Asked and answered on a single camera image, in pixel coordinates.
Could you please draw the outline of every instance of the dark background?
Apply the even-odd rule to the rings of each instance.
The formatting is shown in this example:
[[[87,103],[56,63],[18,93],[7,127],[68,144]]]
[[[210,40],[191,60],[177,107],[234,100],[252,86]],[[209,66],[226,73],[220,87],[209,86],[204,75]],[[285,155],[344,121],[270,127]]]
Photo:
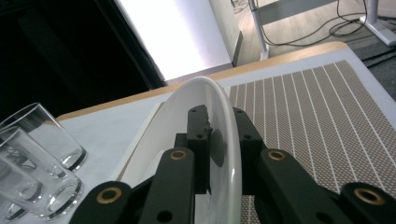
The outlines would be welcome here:
[[[105,0],[0,0],[0,120],[34,102],[55,117],[163,85]]]

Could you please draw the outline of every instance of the table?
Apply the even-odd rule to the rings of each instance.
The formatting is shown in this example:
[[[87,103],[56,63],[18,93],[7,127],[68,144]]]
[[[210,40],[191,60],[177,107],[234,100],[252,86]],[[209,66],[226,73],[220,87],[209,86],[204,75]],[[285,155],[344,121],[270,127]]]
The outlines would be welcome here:
[[[346,44],[326,43],[210,77],[247,111],[267,146],[288,150],[320,185],[337,191],[344,182],[364,180],[395,197],[396,104]],[[121,178],[159,104],[180,85],[58,118],[89,153],[76,172],[85,184],[82,198]],[[244,198],[244,223],[255,218],[251,201]],[[57,223],[67,223],[74,209]],[[27,215],[18,223],[43,222]]]

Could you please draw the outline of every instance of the floor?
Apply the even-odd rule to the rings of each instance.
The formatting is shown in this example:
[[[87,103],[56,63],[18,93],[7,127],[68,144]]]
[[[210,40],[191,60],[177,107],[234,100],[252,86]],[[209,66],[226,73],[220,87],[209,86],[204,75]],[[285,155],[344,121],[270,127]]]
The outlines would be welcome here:
[[[275,0],[258,0],[258,6],[262,7],[272,2],[275,2]],[[244,36],[237,66],[257,62],[260,60],[261,48],[259,38],[256,33],[256,27],[254,25],[253,17],[248,5],[248,0],[234,0],[233,3],[235,5],[234,15],[238,21],[239,29]],[[340,0],[339,13],[341,15],[359,12],[364,12],[364,4],[362,0]],[[349,20],[358,19],[362,15],[363,14],[353,15],[346,18]],[[380,0],[378,6],[378,15],[396,17],[396,2],[394,0]],[[281,21],[266,24],[263,26],[263,30],[267,35],[268,39],[272,42],[284,43],[313,33],[324,22],[335,17],[337,17],[337,2],[333,2],[329,5],[306,11],[305,13],[301,13],[283,19]],[[337,19],[331,21],[324,25],[314,35],[311,35],[308,38],[304,38],[301,41],[295,42],[294,44],[305,45],[305,47],[308,47],[311,43],[314,43],[329,35],[329,29],[332,28],[332,26],[334,26],[336,23],[339,23],[341,21],[343,20]],[[396,30],[396,25],[390,24],[387,21],[381,21],[381,23],[383,23],[389,29]],[[338,31],[337,34],[348,34],[357,28],[359,28],[358,24],[351,24]],[[347,35],[343,37],[330,36],[329,38],[326,38],[318,44],[330,41],[355,41],[370,35],[373,35],[373,33],[371,33],[367,28],[362,27],[361,29],[359,29],[358,32],[352,35]],[[270,46],[269,57],[274,57],[305,47]]]

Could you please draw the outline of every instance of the gray patterned mat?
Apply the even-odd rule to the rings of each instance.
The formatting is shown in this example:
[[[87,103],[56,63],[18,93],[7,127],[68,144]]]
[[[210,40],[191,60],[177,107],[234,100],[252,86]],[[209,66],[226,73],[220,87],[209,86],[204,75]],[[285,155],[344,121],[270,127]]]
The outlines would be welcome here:
[[[360,181],[396,197],[396,132],[346,61],[232,86],[230,99],[321,186]],[[252,197],[242,218],[260,223]]]

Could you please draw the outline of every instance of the wooden table edge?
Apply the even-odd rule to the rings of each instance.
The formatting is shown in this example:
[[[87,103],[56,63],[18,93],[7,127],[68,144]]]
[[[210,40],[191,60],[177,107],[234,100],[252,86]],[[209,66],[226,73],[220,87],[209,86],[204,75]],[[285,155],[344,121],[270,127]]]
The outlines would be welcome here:
[[[217,72],[217,73],[208,75],[208,77],[213,78],[214,80],[219,80],[219,79],[223,79],[226,77],[233,77],[233,76],[237,76],[240,74],[244,74],[244,73],[250,72],[250,71],[255,71],[258,69],[279,65],[282,63],[294,62],[294,61],[297,61],[300,59],[310,58],[310,57],[318,56],[320,54],[336,51],[339,49],[347,49],[347,48],[348,48],[348,45],[343,42],[339,42],[339,41],[328,42],[328,43],[316,45],[316,46],[313,46],[310,48],[300,49],[300,50],[296,50],[294,52],[279,55],[274,58],[269,58],[265,61],[249,63],[246,65],[242,65],[242,66],[238,66],[238,67],[224,70],[221,72]],[[92,112],[107,109],[107,108],[110,108],[113,106],[124,105],[124,104],[128,104],[128,103],[131,103],[134,101],[139,101],[139,100],[143,100],[143,99],[146,99],[149,97],[168,93],[170,91],[176,90],[182,84],[183,83],[177,83],[177,84],[174,84],[171,86],[162,87],[162,88],[155,89],[152,91],[145,91],[142,93],[138,93],[136,95],[120,98],[115,101],[110,101],[110,102],[103,103],[100,105],[94,105],[94,106],[80,109],[80,110],[77,110],[74,112],[66,113],[66,114],[63,114],[60,117],[58,117],[57,120],[71,119],[71,118],[75,118],[78,116],[90,114]]]

